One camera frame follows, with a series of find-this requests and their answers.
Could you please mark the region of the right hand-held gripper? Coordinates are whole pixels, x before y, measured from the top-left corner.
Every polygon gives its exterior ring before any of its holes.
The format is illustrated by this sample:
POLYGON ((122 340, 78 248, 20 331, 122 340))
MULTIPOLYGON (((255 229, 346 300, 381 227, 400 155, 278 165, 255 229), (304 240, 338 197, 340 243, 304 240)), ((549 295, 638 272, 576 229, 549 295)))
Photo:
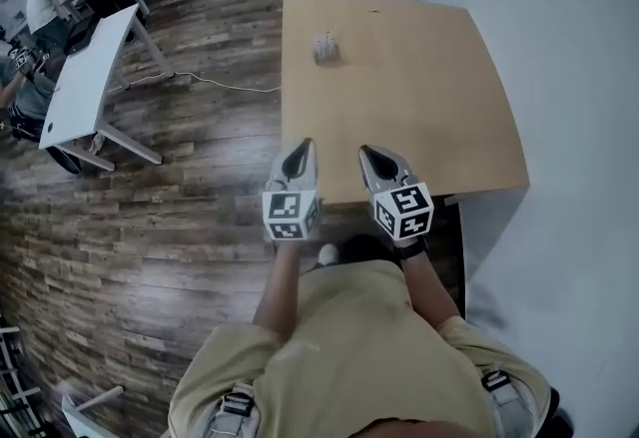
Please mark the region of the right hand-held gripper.
POLYGON ((411 173, 407 161, 374 145, 361 146, 358 158, 364 186, 370 193, 373 218, 381 229, 393 241, 427 234, 433 200, 427 185, 411 173))

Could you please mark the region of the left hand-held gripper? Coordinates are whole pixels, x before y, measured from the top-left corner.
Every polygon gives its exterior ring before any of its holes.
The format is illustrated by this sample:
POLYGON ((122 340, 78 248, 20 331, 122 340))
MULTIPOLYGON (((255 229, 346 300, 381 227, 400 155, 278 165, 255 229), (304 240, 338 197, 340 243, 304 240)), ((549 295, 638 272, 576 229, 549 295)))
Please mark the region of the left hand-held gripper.
POLYGON ((263 222, 273 241, 310 239, 320 215, 316 143, 285 144, 272 163, 263 198, 263 222))

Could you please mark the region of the person's left forearm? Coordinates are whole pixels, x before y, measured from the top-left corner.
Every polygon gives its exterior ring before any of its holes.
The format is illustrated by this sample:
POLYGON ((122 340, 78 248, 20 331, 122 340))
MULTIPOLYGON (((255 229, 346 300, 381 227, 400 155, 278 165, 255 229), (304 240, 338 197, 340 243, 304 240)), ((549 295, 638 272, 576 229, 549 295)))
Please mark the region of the person's left forearm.
POLYGON ((267 329, 282 341, 291 338, 297 325, 301 244, 277 244, 273 269, 254 315, 253 325, 267 329))

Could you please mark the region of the person's right forearm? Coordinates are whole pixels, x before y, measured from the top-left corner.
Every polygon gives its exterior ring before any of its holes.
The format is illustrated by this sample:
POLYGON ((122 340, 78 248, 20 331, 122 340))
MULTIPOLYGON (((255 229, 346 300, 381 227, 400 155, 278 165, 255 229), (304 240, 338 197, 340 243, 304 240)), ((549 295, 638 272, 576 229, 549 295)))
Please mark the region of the person's right forearm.
MULTIPOLYGON (((406 245, 409 240, 398 242, 406 245)), ((408 260, 400 259, 410 303, 413 310, 430 326, 439 328, 448 319, 460 316, 458 308, 441 280, 427 254, 408 260)))

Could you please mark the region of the light wooden table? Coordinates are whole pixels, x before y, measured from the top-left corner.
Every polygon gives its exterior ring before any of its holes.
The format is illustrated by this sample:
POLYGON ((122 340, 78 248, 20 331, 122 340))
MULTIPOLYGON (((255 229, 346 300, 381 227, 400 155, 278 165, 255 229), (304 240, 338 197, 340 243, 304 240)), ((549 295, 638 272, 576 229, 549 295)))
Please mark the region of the light wooden table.
POLYGON ((284 0, 281 87, 282 139, 314 139, 329 205, 364 200, 364 144, 403 156, 438 199, 529 184, 505 91, 465 9, 284 0), (341 59, 318 65, 314 36, 325 31, 341 59))

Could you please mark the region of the person's dark trousers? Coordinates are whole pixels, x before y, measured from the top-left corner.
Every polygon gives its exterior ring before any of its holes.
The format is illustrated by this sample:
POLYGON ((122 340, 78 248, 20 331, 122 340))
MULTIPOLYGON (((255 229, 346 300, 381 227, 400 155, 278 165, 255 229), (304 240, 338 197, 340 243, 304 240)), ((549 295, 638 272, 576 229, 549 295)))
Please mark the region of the person's dark trousers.
POLYGON ((339 248, 339 259, 343 263, 385 260, 400 266, 394 250, 370 234, 357 234, 347 239, 339 248))

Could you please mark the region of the black wristband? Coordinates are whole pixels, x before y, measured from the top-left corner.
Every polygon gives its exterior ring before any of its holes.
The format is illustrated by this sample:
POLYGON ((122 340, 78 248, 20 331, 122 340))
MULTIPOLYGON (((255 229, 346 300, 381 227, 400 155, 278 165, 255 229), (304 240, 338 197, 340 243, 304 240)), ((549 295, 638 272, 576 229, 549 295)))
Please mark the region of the black wristband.
POLYGON ((423 236, 412 237, 408 244, 395 247, 397 255, 402 260, 408 260, 421 254, 427 254, 427 242, 423 236))

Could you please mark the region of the person's beige t-shirt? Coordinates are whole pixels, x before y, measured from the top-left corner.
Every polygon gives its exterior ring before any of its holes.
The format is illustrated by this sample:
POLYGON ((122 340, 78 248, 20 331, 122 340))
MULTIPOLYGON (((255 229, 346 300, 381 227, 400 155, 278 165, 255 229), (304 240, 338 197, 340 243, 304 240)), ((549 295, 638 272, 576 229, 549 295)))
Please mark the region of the person's beige t-shirt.
POLYGON ((536 369, 463 318, 430 326, 385 260, 304 274, 287 341, 252 324, 217 326, 173 396, 172 438, 226 438, 210 424, 234 389, 254 398, 256 438, 348 438, 379 419, 533 438, 551 397, 536 369))

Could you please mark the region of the curved white desk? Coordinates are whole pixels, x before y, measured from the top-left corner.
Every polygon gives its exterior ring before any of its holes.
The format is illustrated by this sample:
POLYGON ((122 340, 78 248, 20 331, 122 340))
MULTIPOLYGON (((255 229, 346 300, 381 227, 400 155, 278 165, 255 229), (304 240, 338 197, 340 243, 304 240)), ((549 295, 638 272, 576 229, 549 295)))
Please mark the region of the curved white desk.
POLYGON ((67 57, 51 97, 39 143, 41 150, 54 147, 79 160, 112 172, 115 165, 83 149, 76 142, 96 133, 159 165, 163 157, 104 120, 104 104, 125 40, 134 32, 161 69, 161 76, 176 72, 137 17, 137 5, 100 20, 87 47, 67 57))

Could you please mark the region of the small white desk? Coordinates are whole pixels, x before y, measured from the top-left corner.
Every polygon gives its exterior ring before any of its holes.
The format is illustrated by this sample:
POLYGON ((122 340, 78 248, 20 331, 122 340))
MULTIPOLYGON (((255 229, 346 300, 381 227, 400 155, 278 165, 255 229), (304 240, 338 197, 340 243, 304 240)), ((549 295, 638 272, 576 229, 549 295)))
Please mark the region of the small white desk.
POLYGON ((85 411, 95 406, 104 405, 124 393, 124 387, 118 385, 79 406, 74 403, 70 395, 64 394, 61 401, 61 410, 76 438, 119 438, 116 434, 86 416, 85 411))

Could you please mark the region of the metal rack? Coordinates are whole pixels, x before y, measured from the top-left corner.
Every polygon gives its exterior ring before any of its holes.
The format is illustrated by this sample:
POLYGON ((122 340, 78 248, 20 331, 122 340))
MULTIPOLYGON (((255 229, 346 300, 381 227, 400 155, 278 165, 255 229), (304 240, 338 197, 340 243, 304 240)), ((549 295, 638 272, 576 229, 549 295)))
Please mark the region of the metal rack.
POLYGON ((22 379, 20 328, 0 317, 0 430, 8 438, 46 438, 29 398, 40 392, 22 379))

